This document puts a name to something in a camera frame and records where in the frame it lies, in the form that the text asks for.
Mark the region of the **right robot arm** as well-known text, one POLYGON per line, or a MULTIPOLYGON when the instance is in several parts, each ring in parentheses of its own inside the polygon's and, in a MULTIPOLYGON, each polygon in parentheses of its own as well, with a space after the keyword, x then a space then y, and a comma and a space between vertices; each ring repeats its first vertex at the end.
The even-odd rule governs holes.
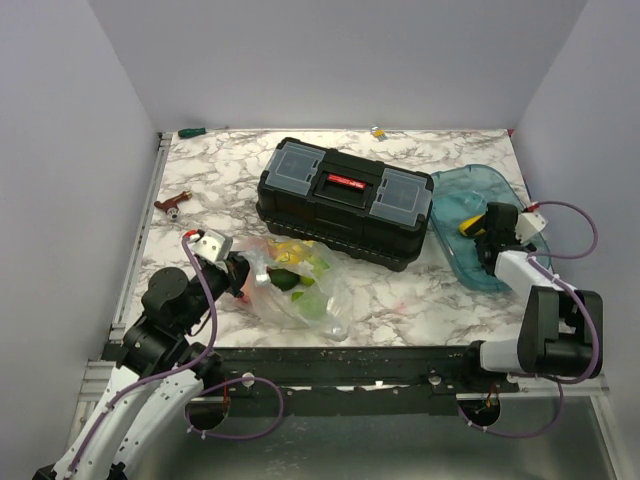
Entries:
POLYGON ((544 228, 538 215, 541 205, 490 202, 484 214, 460 225, 461 233, 474 239, 484 271, 526 301, 518 335, 473 342, 466 349, 466 362, 478 372, 577 384, 597 377, 602 368, 603 300, 539 262, 553 256, 530 242, 544 228))

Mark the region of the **clear plastic bag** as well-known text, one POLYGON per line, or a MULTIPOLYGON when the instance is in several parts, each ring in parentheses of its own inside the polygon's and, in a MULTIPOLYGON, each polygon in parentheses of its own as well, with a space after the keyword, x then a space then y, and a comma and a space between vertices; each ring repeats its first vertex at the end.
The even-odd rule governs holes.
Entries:
POLYGON ((277 263, 269 251, 270 241, 294 240, 285 237, 253 236, 241 241, 239 253, 249 263, 249 277, 254 280, 253 304, 246 305, 262 321, 285 329, 308 329, 315 334, 334 341, 348 337, 353 321, 353 294, 347 283, 345 268, 335 252, 326 245, 313 241, 313 253, 331 265, 322 278, 315 277, 305 260, 297 265, 277 263), (269 280, 268 269, 286 269, 300 276, 299 284, 283 292, 269 280), (291 300, 293 292, 316 291, 327 297, 326 313, 316 321, 304 319, 291 300))

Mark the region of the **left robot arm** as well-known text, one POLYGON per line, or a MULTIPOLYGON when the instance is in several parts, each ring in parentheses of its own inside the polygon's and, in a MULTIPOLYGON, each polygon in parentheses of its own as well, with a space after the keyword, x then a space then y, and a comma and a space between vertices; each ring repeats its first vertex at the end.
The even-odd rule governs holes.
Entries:
POLYGON ((249 263, 231 253, 222 267, 196 262, 188 278, 176 267, 152 275, 143 313, 125 333, 107 386, 83 428, 37 479, 128 479, 145 450, 187 403, 226 378, 211 343, 189 343, 225 293, 239 295, 249 263))

